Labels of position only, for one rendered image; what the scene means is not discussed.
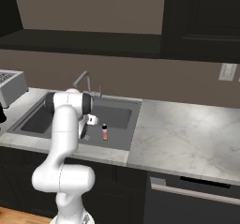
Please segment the dark dishwasher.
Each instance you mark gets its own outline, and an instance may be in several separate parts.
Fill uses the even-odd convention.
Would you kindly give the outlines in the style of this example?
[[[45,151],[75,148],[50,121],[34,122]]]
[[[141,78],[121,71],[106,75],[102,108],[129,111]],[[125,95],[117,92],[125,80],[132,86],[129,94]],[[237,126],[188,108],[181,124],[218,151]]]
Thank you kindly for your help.
[[[240,201],[240,186],[148,172],[144,224],[240,224],[240,203],[212,201],[182,193],[156,190],[152,185],[196,191]]]

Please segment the dark wall shelf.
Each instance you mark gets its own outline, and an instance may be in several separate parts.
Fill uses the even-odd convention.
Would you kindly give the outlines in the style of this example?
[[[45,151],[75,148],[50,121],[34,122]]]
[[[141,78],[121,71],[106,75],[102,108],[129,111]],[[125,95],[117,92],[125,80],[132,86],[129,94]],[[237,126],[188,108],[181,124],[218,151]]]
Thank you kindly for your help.
[[[158,59],[161,35],[23,29],[0,37],[0,49]]]

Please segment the silver toaster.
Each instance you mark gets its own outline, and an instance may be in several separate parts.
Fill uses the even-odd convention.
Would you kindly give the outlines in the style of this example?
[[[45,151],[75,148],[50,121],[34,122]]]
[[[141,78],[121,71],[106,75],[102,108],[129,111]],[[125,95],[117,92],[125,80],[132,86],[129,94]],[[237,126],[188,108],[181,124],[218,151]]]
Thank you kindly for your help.
[[[3,108],[8,108],[28,91],[29,88],[22,71],[0,69],[0,103]]]

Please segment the grey kitchen sink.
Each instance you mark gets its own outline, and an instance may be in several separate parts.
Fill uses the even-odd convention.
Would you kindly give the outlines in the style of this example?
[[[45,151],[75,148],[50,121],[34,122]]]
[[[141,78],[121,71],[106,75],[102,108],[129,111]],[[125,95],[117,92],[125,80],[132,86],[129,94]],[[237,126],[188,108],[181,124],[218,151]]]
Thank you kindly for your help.
[[[44,95],[8,133],[50,139],[53,117],[44,107]],[[91,112],[99,120],[96,126],[88,126],[86,136],[80,144],[102,146],[128,151],[137,124],[142,103],[138,100],[125,100],[111,97],[95,97]],[[102,125],[108,128],[108,140],[102,139]]]

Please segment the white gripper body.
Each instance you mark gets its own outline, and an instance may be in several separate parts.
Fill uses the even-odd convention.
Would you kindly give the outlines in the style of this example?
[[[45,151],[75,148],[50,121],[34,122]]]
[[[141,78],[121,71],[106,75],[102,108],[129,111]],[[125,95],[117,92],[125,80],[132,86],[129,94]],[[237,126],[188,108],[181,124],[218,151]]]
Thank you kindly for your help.
[[[81,129],[79,129],[79,139],[82,140],[87,133],[88,130],[88,125],[84,124]]]

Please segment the dark wall cupboard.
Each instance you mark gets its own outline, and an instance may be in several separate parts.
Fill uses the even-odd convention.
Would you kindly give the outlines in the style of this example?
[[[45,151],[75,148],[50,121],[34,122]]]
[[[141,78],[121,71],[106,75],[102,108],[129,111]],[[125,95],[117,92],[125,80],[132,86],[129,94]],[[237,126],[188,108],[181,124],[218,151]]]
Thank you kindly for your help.
[[[240,64],[240,0],[165,0],[160,55]]]
[[[0,0],[0,37],[23,29],[17,0]]]

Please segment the black rounded object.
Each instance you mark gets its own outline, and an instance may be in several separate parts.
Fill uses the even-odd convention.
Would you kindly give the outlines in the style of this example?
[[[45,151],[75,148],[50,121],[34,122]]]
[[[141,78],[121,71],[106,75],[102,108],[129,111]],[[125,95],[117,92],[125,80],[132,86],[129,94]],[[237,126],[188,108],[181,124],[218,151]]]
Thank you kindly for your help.
[[[2,104],[0,103],[0,124],[6,121],[7,121],[7,117],[5,116]]]

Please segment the grey metal tap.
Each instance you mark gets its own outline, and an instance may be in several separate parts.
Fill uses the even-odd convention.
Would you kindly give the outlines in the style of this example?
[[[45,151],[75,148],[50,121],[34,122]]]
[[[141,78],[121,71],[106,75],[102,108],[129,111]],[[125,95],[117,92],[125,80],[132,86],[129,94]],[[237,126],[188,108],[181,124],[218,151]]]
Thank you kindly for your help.
[[[90,74],[88,73],[88,71],[84,71],[78,78],[77,80],[73,83],[73,87],[74,88],[77,88],[78,85],[80,84],[80,82],[83,80],[83,79],[86,79],[87,81],[87,90],[88,90],[88,93],[93,96],[93,97],[102,97],[102,93],[101,93],[101,88],[99,86],[99,90],[97,92],[93,91],[92,90],[92,86],[91,86],[91,79],[90,79]]]

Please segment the white wall socket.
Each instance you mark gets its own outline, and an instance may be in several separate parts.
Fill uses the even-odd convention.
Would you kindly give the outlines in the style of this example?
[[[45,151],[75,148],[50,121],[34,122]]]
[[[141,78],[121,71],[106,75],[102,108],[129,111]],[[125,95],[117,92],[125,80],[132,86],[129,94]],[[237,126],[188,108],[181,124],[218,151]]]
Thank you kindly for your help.
[[[223,63],[221,66],[218,79],[220,81],[232,82],[236,69],[237,69],[236,64]]]

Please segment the dark base cupboards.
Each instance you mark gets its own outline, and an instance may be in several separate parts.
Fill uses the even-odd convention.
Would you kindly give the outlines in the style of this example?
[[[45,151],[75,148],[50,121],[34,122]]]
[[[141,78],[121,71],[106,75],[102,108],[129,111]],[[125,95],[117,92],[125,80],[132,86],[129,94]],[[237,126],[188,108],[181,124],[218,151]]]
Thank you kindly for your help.
[[[0,147],[0,206],[53,218],[55,195],[34,190],[31,176],[47,156]],[[143,224],[147,172],[110,164],[66,158],[67,164],[91,167],[94,187],[82,196],[96,224]]]

